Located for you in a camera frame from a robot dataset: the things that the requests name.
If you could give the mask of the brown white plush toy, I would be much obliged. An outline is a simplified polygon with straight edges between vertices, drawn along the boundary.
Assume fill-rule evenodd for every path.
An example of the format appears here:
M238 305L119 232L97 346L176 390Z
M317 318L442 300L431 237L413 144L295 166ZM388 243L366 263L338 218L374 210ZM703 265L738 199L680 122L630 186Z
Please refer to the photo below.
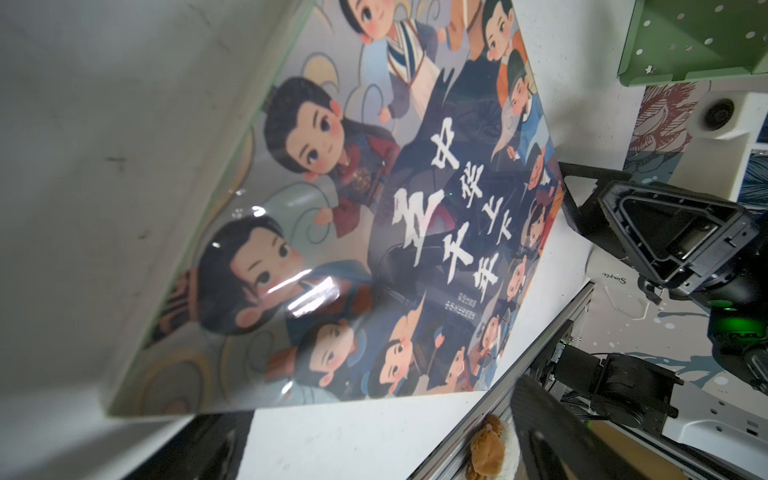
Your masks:
M465 469L467 480L514 479L520 464L520 447L513 428L488 414L470 441Z

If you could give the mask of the green two-tier wooden shelf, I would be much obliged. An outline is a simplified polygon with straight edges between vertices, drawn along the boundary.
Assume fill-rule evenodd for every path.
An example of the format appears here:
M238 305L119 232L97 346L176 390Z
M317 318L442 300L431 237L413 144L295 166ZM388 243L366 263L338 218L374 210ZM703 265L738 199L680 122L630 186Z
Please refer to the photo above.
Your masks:
M767 75L767 3L637 0L618 79L647 86Z

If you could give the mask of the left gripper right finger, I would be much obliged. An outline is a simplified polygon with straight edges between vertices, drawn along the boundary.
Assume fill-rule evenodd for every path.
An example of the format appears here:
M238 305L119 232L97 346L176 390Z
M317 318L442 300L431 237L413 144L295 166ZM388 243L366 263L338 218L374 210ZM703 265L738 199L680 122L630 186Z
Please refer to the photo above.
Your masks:
M530 479L642 479L533 378L517 379L511 412Z

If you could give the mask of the white ceramic mug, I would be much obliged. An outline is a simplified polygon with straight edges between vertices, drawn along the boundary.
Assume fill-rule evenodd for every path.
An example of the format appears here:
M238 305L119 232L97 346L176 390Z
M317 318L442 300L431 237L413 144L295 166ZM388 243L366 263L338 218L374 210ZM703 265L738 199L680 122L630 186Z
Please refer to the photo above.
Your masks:
M638 286L639 274L600 247L593 246L586 275L606 294L613 309L633 321L646 318L650 302Z

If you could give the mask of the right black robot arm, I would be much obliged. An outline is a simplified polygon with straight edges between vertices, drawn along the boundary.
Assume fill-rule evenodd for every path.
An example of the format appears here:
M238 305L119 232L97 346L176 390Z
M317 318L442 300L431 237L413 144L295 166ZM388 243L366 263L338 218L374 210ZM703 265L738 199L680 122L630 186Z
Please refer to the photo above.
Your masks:
M709 311L715 361L753 390L767 390L767 218L735 202L628 173L564 163L564 177L592 179L583 203L566 194L569 226L636 271L652 303L690 300ZM675 456L711 459L722 477L765 477L767 422L678 373L628 354L604 358L559 344L555 381L594 412Z

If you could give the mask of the illustrated Chinese history book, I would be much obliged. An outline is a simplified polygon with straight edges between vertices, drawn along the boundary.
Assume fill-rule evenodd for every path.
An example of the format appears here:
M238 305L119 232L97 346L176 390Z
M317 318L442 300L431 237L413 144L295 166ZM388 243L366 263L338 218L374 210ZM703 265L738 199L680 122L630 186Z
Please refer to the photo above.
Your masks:
M562 202L509 1L320 1L111 415L488 389Z

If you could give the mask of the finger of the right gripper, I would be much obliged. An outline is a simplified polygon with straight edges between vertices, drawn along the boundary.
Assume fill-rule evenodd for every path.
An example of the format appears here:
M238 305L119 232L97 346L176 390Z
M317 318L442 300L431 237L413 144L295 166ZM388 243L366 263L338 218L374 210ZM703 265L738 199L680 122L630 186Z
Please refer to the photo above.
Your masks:
M595 181L577 204L564 193L569 226L659 285L701 285L759 234L756 214L735 202L619 170L561 163L563 178Z

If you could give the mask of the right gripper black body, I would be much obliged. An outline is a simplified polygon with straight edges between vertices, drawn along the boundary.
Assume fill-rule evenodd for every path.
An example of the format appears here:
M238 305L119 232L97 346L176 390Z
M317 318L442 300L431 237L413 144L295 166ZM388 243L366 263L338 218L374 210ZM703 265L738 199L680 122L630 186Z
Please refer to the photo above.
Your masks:
M759 234L690 295L675 293L672 289L650 282L642 275L638 277L637 286L648 300L656 304L660 302L661 291L666 291L670 300L690 300L705 308L708 308L711 302L723 305L723 301L728 301L735 309L765 309L767 222L758 221L758 226Z

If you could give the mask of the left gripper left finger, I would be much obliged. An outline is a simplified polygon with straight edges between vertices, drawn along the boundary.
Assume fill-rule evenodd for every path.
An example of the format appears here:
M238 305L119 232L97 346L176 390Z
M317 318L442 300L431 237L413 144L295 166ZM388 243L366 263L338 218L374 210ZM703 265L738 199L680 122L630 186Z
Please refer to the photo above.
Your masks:
M253 416L197 416L125 479L236 479Z

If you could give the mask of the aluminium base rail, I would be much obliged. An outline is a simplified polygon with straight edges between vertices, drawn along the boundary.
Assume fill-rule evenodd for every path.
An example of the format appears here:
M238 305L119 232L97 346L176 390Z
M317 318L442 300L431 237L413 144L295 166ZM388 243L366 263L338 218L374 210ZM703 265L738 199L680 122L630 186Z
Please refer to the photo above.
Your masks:
M568 337L574 324L588 311L595 284L587 282L550 325L516 360L480 401L410 474L412 479L460 479L470 456L470 440L489 414L511 418L510 403L515 382L532 371L534 364L551 355L558 342Z

